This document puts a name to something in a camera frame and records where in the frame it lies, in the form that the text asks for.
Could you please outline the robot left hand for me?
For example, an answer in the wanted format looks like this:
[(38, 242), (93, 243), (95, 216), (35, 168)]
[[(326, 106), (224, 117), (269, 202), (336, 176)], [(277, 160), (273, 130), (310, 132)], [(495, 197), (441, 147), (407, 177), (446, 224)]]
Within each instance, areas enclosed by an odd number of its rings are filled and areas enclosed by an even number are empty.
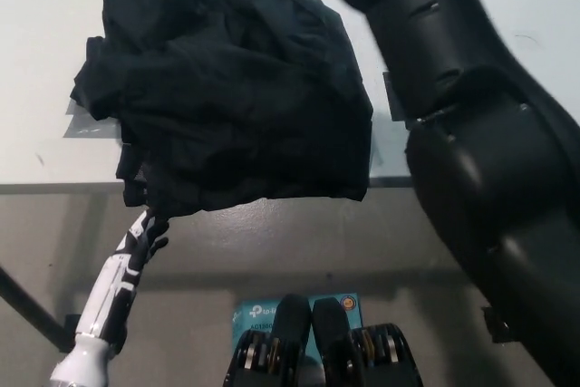
[(116, 353), (121, 350), (141, 274), (168, 244), (168, 229), (168, 220), (156, 218), (149, 209), (141, 213), (101, 268), (76, 326), (76, 337), (100, 339)]

